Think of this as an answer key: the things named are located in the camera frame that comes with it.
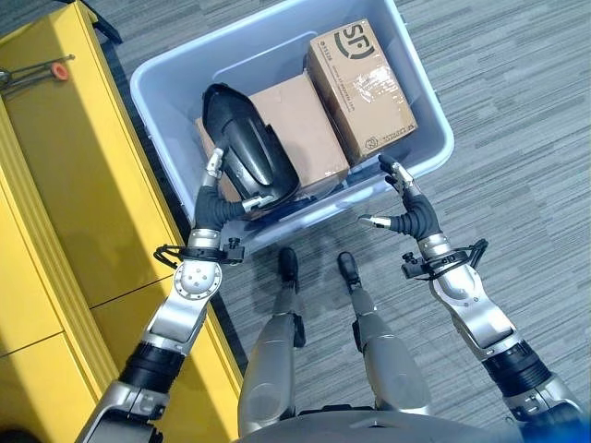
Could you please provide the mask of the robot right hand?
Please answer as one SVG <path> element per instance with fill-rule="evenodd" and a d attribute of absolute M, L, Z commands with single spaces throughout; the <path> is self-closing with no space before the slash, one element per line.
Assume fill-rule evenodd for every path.
<path fill-rule="evenodd" d="M 380 154 L 378 160 L 385 173 L 384 180 L 401 198 L 405 213 L 397 216 L 363 214 L 357 221 L 412 237 L 423 258 L 434 258 L 451 252 L 451 242 L 440 228 L 436 211 L 413 175 L 389 155 Z"/>

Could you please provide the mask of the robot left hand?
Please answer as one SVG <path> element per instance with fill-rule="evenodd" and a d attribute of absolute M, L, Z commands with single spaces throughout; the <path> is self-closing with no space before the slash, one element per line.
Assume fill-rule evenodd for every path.
<path fill-rule="evenodd" d="M 218 192 L 218 182 L 223 172 L 223 156 L 224 151 L 215 148 L 207 162 L 196 199 L 195 223 L 188 237 L 188 246 L 218 249 L 221 232 L 227 222 L 275 201 L 273 195 L 256 195 L 239 202 L 222 198 Z"/>

